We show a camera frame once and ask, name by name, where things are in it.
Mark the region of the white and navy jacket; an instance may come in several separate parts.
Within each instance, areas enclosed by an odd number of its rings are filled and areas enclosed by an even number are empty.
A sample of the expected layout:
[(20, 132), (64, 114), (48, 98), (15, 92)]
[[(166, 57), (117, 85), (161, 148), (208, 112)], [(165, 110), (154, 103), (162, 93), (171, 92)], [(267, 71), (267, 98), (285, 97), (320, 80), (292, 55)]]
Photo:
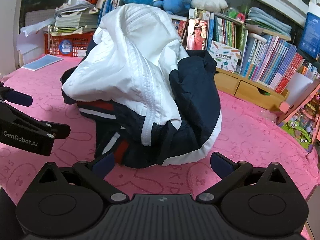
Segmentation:
[(162, 9), (126, 4), (103, 16), (78, 66), (61, 77), (65, 103), (95, 121), (95, 156), (131, 168), (205, 158), (221, 131), (216, 61), (185, 50)]

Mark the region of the pink patterned table cloth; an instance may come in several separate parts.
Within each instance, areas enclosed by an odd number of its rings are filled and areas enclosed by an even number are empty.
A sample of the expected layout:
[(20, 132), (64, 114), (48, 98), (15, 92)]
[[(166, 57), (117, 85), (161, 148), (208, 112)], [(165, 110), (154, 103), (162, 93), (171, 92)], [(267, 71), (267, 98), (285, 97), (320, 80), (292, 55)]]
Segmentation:
[[(1, 185), (14, 202), (20, 200), (44, 163), (53, 161), (65, 167), (77, 161), (92, 160), (97, 141), (110, 144), (113, 136), (123, 132), (114, 120), (107, 118), (111, 111), (104, 102), (98, 103), (98, 116), (86, 114), (91, 109), (88, 103), (64, 103), (60, 77), (78, 62), (76, 58), (65, 58), (35, 72), (19, 69), (3, 79), (5, 85), (33, 97), (33, 104), (21, 107), (22, 112), (36, 119), (67, 124), (71, 128), (66, 139), (54, 143), (49, 157), (1, 146)], [(307, 153), (290, 135), (266, 120), (259, 107), (226, 93), (220, 93), (220, 99), (222, 129), (214, 150), (232, 160), (247, 160), (257, 166), (278, 161), (302, 194), (310, 193), (319, 181), (316, 154)], [(128, 194), (199, 193), (218, 182), (208, 158), (180, 166), (156, 165), (140, 170), (116, 166), (106, 179)]]

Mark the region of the blue notebook on table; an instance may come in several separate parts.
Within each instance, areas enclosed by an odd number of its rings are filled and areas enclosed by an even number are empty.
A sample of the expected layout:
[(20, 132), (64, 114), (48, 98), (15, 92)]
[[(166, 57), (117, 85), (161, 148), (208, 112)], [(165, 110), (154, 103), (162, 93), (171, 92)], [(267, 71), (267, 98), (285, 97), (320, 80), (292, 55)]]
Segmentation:
[(62, 60), (63, 58), (61, 57), (47, 54), (31, 63), (23, 65), (22, 68), (31, 70), (31, 71), (37, 71), (41, 68), (60, 62)]

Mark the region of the white loose paper sheet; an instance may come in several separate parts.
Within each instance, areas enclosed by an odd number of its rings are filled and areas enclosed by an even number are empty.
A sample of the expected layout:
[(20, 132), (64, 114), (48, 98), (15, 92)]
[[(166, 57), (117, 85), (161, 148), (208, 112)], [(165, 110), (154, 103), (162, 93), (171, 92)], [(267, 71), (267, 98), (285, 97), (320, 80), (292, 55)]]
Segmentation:
[(16, 50), (21, 54), (26, 54), (34, 49), (44, 48), (44, 31), (47, 27), (55, 23), (55, 18), (21, 28), (17, 38)]

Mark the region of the red plastic crate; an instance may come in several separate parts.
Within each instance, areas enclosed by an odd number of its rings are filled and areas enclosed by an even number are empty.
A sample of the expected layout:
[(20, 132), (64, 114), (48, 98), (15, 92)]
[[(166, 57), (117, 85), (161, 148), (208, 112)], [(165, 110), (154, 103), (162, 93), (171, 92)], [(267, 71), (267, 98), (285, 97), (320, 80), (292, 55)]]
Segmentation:
[(85, 57), (93, 32), (53, 36), (44, 34), (45, 53), (54, 56)]

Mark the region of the wooden drawer organizer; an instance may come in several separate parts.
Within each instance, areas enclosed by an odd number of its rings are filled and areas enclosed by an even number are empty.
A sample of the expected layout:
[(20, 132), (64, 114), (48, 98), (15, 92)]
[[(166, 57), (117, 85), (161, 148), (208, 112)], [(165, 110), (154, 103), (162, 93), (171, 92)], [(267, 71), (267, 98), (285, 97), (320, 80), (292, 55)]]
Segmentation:
[(289, 96), (287, 89), (279, 94), (260, 83), (220, 68), (216, 69), (214, 81), (218, 90), (251, 102), (266, 110), (283, 113), (289, 110), (290, 106), (285, 101)]

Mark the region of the pink toy house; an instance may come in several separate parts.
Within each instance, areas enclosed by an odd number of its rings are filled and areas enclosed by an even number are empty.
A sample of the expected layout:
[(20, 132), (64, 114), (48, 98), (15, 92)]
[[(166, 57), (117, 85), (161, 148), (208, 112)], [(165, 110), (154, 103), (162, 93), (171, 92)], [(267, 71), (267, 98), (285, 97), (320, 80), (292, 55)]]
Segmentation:
[(319, 79), (299, 96), (286, 113), (277, 118), (277, 125), (310, 153), (319, 134)]

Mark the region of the stack of papers and books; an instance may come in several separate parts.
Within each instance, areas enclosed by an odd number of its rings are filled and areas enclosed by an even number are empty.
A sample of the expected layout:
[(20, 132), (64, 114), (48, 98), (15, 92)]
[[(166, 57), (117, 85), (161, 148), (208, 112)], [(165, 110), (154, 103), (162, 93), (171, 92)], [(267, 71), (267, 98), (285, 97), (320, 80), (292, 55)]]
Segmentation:
[(100, 10), (88, 1), (64, 3), (55, 9), (54, 22), (48, 25), (48, 32), (67, 35), (95, 31), (99, 13)]

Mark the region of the white patterned box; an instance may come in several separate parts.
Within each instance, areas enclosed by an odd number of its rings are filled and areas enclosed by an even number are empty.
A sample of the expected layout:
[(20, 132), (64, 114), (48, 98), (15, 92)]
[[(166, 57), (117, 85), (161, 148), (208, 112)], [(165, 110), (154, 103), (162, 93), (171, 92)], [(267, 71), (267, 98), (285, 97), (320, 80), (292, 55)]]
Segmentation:
[(216, 61), (217, 68), (234, 73), (241, 56), (241, 51), (223, 43), (212, 41), (209, 54)]

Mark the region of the row of colourful books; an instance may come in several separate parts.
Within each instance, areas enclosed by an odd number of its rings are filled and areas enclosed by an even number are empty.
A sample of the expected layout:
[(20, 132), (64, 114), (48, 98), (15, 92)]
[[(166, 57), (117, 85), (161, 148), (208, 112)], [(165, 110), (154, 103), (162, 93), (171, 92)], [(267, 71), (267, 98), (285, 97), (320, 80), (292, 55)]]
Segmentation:
[(303, 57), (291, 37), (246, 23), (247, 14), (229, 8), (225, 14), (197, 8), (189, 10), (189, 19), (208, 21), (206, 50), (212, 41), (241, 51), (235, 74), (281, 93), (295, 73), (310, 80), (319, 78), (318, 69)]

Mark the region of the left row of books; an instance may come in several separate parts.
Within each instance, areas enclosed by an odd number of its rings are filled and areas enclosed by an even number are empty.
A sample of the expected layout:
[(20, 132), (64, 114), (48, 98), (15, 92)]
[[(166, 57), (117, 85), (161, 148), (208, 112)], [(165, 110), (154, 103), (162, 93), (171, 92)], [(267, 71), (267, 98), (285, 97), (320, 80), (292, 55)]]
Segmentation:
[(121, 0), (106, 0), (106, 1), (104, 1), (103, 6), (100, 9), (97, 26), (99, 26), (102, 17), (104, 17), (109, 12), (117, 9), (119, 6), (121, 6)]

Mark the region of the smartphone with lit screen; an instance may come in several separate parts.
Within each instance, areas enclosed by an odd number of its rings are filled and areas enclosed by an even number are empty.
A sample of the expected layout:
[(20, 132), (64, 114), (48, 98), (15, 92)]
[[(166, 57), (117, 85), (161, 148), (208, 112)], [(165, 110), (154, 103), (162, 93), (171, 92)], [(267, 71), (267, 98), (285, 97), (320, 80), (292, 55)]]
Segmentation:
[(206, 50), (208, 21), (191, 18), (188, 22), (186, 50)]

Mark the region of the blue poster box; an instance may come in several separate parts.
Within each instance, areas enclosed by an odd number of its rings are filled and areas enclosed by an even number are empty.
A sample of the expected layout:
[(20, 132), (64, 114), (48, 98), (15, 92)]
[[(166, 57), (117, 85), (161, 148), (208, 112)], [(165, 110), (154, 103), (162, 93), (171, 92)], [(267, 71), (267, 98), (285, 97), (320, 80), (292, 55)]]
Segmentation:
[(309, 2), (308, 13), (304, 25), (303, 34), (300, 39), (299, 49), (316, 60), (319, 59), (319, 36), (319, 5), (313, 2)]

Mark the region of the white plush toy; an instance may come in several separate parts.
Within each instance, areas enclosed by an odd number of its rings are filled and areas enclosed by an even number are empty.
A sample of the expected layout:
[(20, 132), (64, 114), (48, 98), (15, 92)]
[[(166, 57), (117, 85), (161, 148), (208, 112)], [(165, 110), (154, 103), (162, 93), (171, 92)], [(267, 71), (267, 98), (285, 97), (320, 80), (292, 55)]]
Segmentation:
[(209, 12), (221, 12), (228, 8), (225, 0), (191, 0), (191, 7)]

